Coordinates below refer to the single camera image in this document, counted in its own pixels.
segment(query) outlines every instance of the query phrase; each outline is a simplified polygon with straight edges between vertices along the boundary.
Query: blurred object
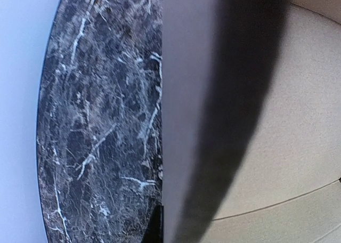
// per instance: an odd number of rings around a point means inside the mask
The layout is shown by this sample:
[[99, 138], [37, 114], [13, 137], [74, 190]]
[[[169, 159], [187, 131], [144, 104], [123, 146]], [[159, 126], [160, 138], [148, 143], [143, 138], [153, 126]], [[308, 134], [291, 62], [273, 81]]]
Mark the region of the blurred object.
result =
[[219, 208], [257, 125], [288, 1], [164, 0], [165, 243], [200, 241]]

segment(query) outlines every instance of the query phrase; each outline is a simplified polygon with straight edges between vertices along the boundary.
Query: dark marble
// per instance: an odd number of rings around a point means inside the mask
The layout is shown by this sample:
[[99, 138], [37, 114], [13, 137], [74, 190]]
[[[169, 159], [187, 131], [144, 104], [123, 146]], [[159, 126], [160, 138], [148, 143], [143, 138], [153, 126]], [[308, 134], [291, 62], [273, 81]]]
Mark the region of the dark marble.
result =
[[140, 243], [161, 202], [161, 0], [61, 0], [40, 87], [47, 236]]

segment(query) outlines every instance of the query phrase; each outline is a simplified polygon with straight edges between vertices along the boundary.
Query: beige surface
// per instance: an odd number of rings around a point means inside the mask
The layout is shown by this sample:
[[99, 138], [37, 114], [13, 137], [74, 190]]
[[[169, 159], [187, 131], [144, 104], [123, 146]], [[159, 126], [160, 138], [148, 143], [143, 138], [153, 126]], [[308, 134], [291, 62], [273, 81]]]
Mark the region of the beige surface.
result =
[[293, 0], [293, 3], [341, 23], [341, 0]]
[[333, 228], [326, 235], [317, 240], [316, 243], [340, 243], [341, 242], [341, 224]]
[[340, 157], [341, 27], [293, 7], [261, 123], [216, 217], [274, 205], [337, 180]]
[[[313, 243], [341, 222], [341, 183], [264, 210], [214, 221], [202, 243]], [[319, 243], [341, 242], [339, 231]]]

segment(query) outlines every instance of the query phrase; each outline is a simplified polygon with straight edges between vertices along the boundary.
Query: round marble tabletop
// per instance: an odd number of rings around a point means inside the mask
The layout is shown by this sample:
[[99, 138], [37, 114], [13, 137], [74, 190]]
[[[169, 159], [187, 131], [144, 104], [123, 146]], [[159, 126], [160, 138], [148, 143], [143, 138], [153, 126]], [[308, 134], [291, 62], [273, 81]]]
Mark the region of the round marble tabletop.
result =
[[37, 150], [49, 242], [141, 242], [161, 202], [161, 0], [61, 0]]

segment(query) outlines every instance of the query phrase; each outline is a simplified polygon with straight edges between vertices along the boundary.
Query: white wall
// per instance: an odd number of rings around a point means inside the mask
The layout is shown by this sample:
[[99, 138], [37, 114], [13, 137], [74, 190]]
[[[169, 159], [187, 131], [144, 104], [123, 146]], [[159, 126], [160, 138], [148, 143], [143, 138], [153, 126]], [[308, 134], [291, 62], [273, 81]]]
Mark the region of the white wall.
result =
[[59, 0], [0, 0], [0, 242], [47, 242], [36, 168], [38, 90]]

